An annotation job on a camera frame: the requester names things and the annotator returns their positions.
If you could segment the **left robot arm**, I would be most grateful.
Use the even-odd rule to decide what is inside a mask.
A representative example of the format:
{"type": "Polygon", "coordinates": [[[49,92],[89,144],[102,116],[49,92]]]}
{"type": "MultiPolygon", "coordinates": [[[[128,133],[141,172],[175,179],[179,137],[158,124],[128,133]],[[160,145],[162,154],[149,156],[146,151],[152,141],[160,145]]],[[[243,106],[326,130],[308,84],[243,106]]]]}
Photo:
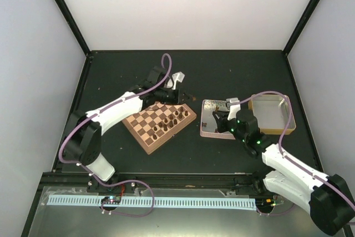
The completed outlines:
{"type": "Polygon", "coordinates": [[[99,185],[107,192],[115,191],[119,178],[115,168],[102,154],[101,137],[113,126],[148,106],[180,104],[183,95],[178,87],[185,74],[170,74],[170,68],[154,67],[147,79],[131,87],[121,97],[94,110],[74,112],[69,118],[69,134],[59,150],[59,160],[66,164],[78,164],[99,179],[99,185]]]}

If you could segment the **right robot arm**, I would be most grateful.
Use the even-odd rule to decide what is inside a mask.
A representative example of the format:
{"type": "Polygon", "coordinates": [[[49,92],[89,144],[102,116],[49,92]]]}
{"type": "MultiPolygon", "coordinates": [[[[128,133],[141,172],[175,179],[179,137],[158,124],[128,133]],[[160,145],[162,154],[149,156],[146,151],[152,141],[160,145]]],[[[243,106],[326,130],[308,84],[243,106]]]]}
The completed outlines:
{"type": "Polygon", "coordinates": [[[252,180],[256,193],[270,191],[290,200],[330,236],[354,219],[354,198],[346,181],[338,174],[311,168],[272,142],[258,127],[251,110],[242,109],[235,115],[216,110],[212,115],[219,133],[232,134],[251,157],[261,159],[266,166],[268,173],[252,180]]]}

